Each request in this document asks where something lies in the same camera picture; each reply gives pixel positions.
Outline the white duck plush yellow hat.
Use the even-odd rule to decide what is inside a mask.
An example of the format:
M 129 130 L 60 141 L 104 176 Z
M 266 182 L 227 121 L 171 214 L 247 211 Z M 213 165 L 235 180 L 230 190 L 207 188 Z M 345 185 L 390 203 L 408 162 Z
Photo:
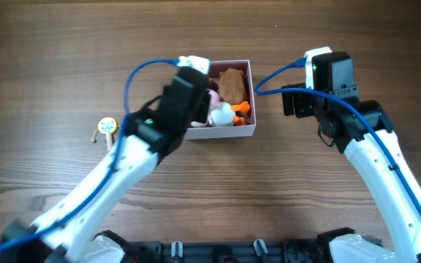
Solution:
M 221 102 L 209 111 L 208 124 L 215 127 L 225 126 L 245 126 L 245 114 L 249 113 L 251 105 L 247 101 L 241 104 L 231 105 L 227 102 Z

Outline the brown capybara plush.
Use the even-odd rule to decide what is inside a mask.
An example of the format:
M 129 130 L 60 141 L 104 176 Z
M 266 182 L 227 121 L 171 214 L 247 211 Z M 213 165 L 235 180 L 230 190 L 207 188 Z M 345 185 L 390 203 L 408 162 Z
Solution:
M 219 73 L 219 98 L 229 104 L 241 104 L 249 101 L 249 95 L 243 82 L 242 70 L 229 68 Z

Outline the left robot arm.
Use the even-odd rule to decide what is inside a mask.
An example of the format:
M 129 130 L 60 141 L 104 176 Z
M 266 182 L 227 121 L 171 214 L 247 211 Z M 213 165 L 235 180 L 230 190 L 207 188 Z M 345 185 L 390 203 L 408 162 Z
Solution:
M 0 262 L 79 262 L 99 224 L 123 195 L 182 143 L 208 104 L 208 66 L 180 66 L 162 94 L 125 116 L 111 151 L 63 200 L 1 235 Z

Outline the red toy fire truck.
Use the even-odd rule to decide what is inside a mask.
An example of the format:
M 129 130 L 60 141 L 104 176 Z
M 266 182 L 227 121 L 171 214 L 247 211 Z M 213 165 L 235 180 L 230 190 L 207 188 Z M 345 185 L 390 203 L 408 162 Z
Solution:
M 209 88 L 210 89 L 212 89 L 214 91 L 217 91 L 219 89 L 218 84 L 212 78 L 209 77 L 208 82 L 209 82 Z

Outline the white duck plush pink hat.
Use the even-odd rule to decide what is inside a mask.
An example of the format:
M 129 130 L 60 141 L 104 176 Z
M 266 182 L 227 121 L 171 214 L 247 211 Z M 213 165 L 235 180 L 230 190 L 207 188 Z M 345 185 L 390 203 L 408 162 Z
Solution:
M 191 127 L 203 128 L 206 126 L 213 126 L 213 119 L 211 117 L 211 111 L 215 110 L 221 104 L 221 102 L 219 101 L 218 93 L 212 89 L 208 89 L 208 97 L 209 97 L 209 103 L 208 103 L 208 114 L 207 114 L 206 122 L 192 121 Z

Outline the yellow wooden rattle drum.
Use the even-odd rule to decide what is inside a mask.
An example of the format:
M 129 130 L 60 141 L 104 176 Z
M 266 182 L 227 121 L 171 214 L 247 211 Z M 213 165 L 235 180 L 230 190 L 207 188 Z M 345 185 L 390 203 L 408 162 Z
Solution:
M 96 142 L 98 133 L 103 134 L 105 136 L 107 150 L 110 151 L 113 148 L 114 134 L 120 129 L 120 125 L 114 118 L 105 117 L 98 122 L 97 127 L 92 134 L 91 142 Z

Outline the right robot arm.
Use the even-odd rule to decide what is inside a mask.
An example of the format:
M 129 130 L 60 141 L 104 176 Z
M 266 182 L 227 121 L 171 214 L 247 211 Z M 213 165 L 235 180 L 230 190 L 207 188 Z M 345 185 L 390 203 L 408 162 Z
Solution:
M 399 262 L 421 262 L 421 188 L 400 149 L 393 124 L 375 100 L 362 101 L 353 61 L 328 47 L 295 62 L 306 71 L 302 86 L 283 88 L 285 115 L 315 117 L 320 138 L 329 138 L 358 171 L 390 232 Z

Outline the white cardboard box pink inside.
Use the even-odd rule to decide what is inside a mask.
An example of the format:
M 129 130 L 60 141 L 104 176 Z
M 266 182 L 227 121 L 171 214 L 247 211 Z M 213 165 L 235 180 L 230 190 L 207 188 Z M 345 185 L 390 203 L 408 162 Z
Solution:
M 256 127 L 256 110 L 254 103 L 253 83 L 251 76 L 251 65 L 249 60 L 212 61 L 208 77 L 212 78 L 219 85 L 219 73 L 229 68 L 242 70 L 244 73 L 243 82 L 249 95 L 248 103 L 251 105 L 249 113 L 245 114 L 245 126 L 206 126 L 203 128 L 190 127 L 185 135 L 188 140 L 216 139 L 226 137 L 250 137 Z

